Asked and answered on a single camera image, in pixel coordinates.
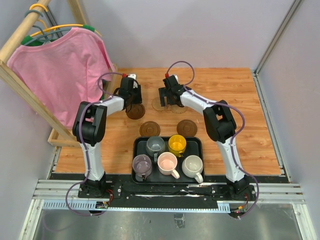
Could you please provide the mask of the woven rattan coaster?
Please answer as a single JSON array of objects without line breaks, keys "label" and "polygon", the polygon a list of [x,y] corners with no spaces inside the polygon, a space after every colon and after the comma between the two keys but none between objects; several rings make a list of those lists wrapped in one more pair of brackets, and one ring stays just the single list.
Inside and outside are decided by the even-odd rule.
[{"label": "woven rattan coaster", "polygon": [[161,105],[161,100],[160,100],[160,98],[159,97],[156,97],[156,98],[154,98],[153,100],[152,100],[152,102],[151,102],[151,105],[152,105],[152,107],[156,110],[156,111],[165,111],[165,110],[167,110],[168,109],[168,105],[164,105],[164,106],[162,106]]},{"label": "woven rattan coaster", "polygon": [[171,105],[170,110],[175,114],[183,114],[187,111],[187,107],[180,107],[178,105]]}]

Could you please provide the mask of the brown wooden coaster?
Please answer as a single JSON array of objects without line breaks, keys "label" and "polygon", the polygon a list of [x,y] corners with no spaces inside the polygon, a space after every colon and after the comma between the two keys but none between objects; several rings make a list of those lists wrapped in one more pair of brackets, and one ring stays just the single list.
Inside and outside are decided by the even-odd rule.
[{"label": "brown wooden coaster", "polygon": [[161,128],[158,123],[154,121],[144,122],[139,129],[139,133],[142,137],[154,137],[159,136]]},{"label": "brown wooden coaster", "polygon": [[131,104],[126,108],[126,115],[132,120],[141,119],[145,115],[145,107],[143,104]]},{"label": "brown wooden coaster", "polygon": [[184,119],[177,124],[176,130],[183,137],[194,137],[197,134],[198,127],[192,120]]}]

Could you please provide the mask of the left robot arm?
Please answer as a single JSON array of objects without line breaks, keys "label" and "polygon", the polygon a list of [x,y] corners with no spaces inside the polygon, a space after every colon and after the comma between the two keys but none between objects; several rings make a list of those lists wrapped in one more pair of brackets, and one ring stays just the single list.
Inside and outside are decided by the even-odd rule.
[{"label": "left robot arm", "polygon": [[123,110],[130,112],[141,103],[141,85],[133,73],[122,76],[120,87],[113,96],[97,102],[80,103],[72,127],[72,134],[80,143],[85,162],[84,180],[79,184],[78,197],[101,198],[107,193],[107,178],[101,155],[107,117]]}]

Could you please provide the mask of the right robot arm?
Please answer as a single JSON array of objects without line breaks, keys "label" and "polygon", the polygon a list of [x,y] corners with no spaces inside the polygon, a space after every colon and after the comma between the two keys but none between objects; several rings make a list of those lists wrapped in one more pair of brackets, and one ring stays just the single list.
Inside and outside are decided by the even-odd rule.
[{"label": "right robot arm", "polygon": [[245,189],[240,180],[244,174],[240,171],[241,166],[237,147],[231,142],[237,128],[236,122],[230,109],[224,100],[211,102],[207,98],[202,98],[190,88],[184,88],[178,83],[175,75],[165,74],[163,80],[165,87],[159,89],[160,102],[165,103],[167,98],[169,105],[179,107],[189,107],[204,117],[205,129],[211,140],[216,142],[225,166],[227,196],[232,200],[240,199]]}]

